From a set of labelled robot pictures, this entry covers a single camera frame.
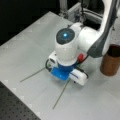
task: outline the cylinder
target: cylinder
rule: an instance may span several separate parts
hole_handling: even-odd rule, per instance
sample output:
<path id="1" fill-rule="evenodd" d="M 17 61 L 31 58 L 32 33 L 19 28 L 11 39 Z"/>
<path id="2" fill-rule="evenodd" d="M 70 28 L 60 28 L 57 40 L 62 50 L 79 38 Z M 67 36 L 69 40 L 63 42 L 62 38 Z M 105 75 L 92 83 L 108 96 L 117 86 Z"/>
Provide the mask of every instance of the cylinder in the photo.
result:
<path id="1" fill-rule="evenodd" d="M 120 46 L 111 44 L 103 57 L 100 71 L 106 76 L 114 76 L 120 66 Z"/>

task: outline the blue gripper part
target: blue gripper part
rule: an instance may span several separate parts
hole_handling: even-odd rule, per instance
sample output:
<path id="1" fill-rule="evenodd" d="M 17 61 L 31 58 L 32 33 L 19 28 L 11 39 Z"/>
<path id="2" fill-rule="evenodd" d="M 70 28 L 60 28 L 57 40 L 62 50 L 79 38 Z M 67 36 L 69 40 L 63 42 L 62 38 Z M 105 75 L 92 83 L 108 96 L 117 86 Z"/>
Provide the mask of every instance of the blue gripper part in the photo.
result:
<path id="1" fill-rule="evenodd" d="M 60 69 L 54 67 L 51 70 L 51 74 L 55 77 L 57 77 L 58 79 L 62 80 L 62 81 L 66 81 L 69 78 L 69 72 L 63 72 Z"/>

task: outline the white table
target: white table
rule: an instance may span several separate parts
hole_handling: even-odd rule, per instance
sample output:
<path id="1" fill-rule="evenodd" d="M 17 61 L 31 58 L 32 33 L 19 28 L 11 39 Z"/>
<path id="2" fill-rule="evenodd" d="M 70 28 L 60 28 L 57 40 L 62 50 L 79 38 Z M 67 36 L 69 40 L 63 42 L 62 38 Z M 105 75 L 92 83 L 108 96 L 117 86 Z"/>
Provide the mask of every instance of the white table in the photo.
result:
<path id="1" fill-rule="evenodd" d="M 0 47 L 0 81 L 42 120 L 118 120 L 120 118 L 119 74 L 106 77 L 99 71 L 101 59 L 89 58 L 84 68 L 89 81 L 81 87 L 66 82 L 47 70 L 20 82 L 44 67 L 54 50 L 58 30 L 71 22 L 49 12 Z"/>

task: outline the cable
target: cable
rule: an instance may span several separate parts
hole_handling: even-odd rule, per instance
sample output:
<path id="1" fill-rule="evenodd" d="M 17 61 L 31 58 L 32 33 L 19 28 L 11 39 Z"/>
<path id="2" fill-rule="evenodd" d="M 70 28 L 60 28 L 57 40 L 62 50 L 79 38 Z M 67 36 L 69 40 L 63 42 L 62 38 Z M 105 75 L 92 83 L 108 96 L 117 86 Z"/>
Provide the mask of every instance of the cable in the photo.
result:
<path id="1" fill-rule="evenodd" d="M 81 7 L 82 7 L 82 10 L 81 10 L 81 12 L 82 12 L 82 15 L 84 15 L 84 6 L 83 6 L 83 0 L 81 0 Z"/>
<path id="2" fill-rule="evenodd" d="M 87 55 L 86 58 L 82 62 L 78 62 L 77 65 L 82 64 L 83 62 L 85 62 L 88 57 L 89 57 L 89 55 Z"/>
<path id="3" fill-rule="evenodd" d="M 91 13 L 91 14 L 94 14 L 94 15 L 100 17 L 100 18 L 103 18 L 101 15 L 98 15 L 98 14 L 96 14 L 96 13 L 94 13 L 94 12 L 91 12 L 91 11 L 84 11 L 84 12 L 86 12 L 86 13 Z"/>
<path id="4" fill-rule="evenodd" d="M 45 63 L 45 68 L 50 72 L 52 69 L 48 67 L 48 62 L 49 62 L 49 59 L 47 59 Z"/>

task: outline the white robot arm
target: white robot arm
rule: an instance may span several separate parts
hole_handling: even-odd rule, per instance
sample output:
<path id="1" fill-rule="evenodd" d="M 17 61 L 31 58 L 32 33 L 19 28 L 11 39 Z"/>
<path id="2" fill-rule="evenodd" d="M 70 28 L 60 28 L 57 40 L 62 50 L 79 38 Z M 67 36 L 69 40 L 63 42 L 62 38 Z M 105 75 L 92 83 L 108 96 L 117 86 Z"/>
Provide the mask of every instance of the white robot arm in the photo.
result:
<path id="1" fill-rule="evenodd" d="M 49 56 L 52 75 L 60 80 L 71 78 L 84 85 L 88 75 L 77 67 L 78 49 L 93 58 L 103 56 L 110 44 L 112 27 L 117 18 L 119 0 L 103 0 L 104 15 L 99 30 L 75 23 L 71 27 L 61 29 L 55 39 L 55 51 Z"/>

